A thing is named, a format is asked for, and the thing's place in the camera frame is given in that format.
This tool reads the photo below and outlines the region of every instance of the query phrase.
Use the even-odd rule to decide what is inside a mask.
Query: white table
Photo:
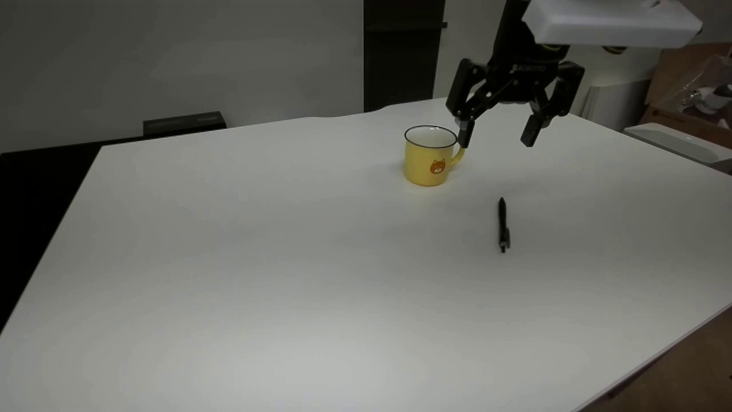
[[[577,409],[732,305],[732,178],[444,100],[108,147],[0,338],[5,412]],[[497,247],[508,199],[513,249]]]

